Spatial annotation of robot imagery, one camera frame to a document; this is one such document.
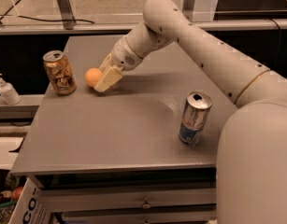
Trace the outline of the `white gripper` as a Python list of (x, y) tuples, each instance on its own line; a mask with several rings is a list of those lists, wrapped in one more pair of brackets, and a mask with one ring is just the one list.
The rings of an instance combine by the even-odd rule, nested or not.
[(123, 77), (124, 71), (131, 71), (139, 66), (143, 59), (137, 56), (123, 36), (113, 47), (111, 53), (100, 64), (99, 70), (103, 73), (96, 85), (93, 87), (98, 92), (107, 91)]

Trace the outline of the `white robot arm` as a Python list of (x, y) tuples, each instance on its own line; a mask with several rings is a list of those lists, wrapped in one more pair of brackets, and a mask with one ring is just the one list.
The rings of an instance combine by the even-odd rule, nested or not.
[(102, 62), (95, 90), (170, 41), (238, 108), (218, 145), (218, 224), (287, 224), (287, 79), (190, 23), (172, 0), (147, 0), (143, 21)]

